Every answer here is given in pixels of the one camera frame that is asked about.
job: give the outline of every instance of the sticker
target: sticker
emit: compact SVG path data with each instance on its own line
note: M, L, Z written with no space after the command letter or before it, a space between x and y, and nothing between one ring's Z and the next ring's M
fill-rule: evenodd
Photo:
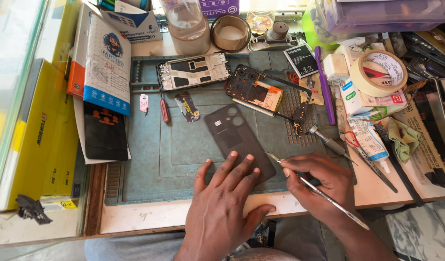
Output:
M195 108L192 98L188 92L181 92L174 97L179 109L188 123L192 123L200 118L200 112Z
M147 112L149 109L148 104L149 104L148 95L140 94L140 110L145 112L145 116L147 116Z

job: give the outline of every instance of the phone back cover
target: phone back cover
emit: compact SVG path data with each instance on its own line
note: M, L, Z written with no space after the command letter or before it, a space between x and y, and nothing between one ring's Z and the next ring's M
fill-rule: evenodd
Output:
M247 174L251 173L255 167L261 170L256 185L276 175L276 169L235 104L208 114L204 120L225 158L231 151L239 153L234 167L239 165L248 154L254 156L254 162Z

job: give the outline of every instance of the purple storage box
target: purple storage box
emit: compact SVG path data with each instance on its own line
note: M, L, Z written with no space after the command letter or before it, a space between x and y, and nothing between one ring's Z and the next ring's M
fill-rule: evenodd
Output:
M330 33L429 31L445 22L445 0L324 2Z
M200 0L200 7L208 19L224 14L239 14L239 0Z

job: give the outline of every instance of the toothbrush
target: toothbrush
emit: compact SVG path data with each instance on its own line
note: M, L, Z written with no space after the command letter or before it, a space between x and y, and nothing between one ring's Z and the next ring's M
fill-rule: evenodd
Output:
M329 90L329 83L327 82L327 78L324 75L321 67L322 53L322 48L316 46L316 48L314 49L314 58L316 59L316 63L318 64L319 81L321 82L321 90L324 96L324 103L326 104L327 115L329 116L329 123L330 125L335 125L335 114L334 107L332 106L331 91Z

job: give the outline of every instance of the left hand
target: left hand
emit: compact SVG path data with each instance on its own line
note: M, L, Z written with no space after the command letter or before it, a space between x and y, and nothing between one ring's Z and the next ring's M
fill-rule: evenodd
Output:
M208 186L205 176L208 159L198 169L194 180L192 204L185 220L185 238L174 260L220 261L248 240L273 205L261 205L243 218L243 206L260 176L260 169L245 176L254 157L247 155L231 172L237 159L232 151L215 172Z

